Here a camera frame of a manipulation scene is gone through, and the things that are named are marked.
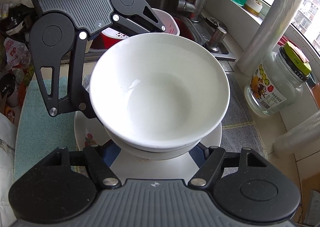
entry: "faucet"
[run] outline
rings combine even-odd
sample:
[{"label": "faucet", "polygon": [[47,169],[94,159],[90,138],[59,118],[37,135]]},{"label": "faucet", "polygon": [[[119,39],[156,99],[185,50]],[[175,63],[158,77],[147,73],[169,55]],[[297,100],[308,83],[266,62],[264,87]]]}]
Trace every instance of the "faucet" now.
[{"label": "faucet", "polygon": [[198,23],[204,5],[205,0],[193,0],[193,3],[187,0],[178,0],[177,10],[190,12],[189,19],[194,23]]}]

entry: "logo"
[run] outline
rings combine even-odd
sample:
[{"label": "logo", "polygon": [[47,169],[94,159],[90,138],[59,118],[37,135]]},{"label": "logo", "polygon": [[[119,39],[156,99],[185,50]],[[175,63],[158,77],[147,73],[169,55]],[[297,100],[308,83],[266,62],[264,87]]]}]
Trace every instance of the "logo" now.
[{"label": "logo", "polygon": [[8,52],[8,50],[10,49],[10,47],[13,45],[14,41],[13,40],[8,40],[7,43],[5,44],[4,48],[5,51]]},{"label": "logo", "polygon": [[273,85],[270,85],[267,89],[268,89],[268,92],[271,93],[273,91],[274,87],[273,87]]},{"label": "logo", "polygon": [[150,184],[150,186],[153,186],[154,188],[158,187],[160,184],[158,182],[153,182]]}]

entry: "jar label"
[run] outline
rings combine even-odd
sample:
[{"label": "jar label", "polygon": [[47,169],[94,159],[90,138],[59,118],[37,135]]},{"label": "jar label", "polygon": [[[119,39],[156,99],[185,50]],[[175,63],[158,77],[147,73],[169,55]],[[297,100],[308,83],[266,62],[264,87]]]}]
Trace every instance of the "jar label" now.
[{"label": "jar label", "polygon": [[265,74],[262,64],[252,76],[250,88],[256,101],[265,109],[271,109],[287,100]]}]

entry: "white flower pot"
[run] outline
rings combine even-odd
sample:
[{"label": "white flower pot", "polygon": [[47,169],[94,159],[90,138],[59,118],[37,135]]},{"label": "white flower pot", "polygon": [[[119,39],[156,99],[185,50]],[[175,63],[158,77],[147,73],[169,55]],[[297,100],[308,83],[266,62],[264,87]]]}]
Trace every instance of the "white flower pot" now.
[{"label": "white flower pot", "polygon": [[247,0],[243,5],[243,8],[251,14],[258,16],[262,9],[262,5],[256,3],[254,0]]}]

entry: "jar lid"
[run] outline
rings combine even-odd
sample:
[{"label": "jar lid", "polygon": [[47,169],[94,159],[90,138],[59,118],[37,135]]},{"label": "jar lid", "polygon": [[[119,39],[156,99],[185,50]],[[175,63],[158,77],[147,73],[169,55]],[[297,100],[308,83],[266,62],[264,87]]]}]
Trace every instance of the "jar lid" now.
[{"label": "jar lid", "polygon": [[308,76],[311,72],[311,66],[304,53],[291,42],[285,43],[283,48],[295,67],[297,67],[297,69],[299,69],[305,76]]},{"label": "jar lid", "polygon": [[287,65],[291,68],[291,70],[295,73],[297,77],[299,77],[302,81],[306,82],[309,78],[309,75],[304,75],[296,66],[295,64],[291,61],[289,56],[287,55],[286,51],[284,50],[284,47],[281,46],[279,49],[279,53],[284,59],[284,61],[287,63]]}]

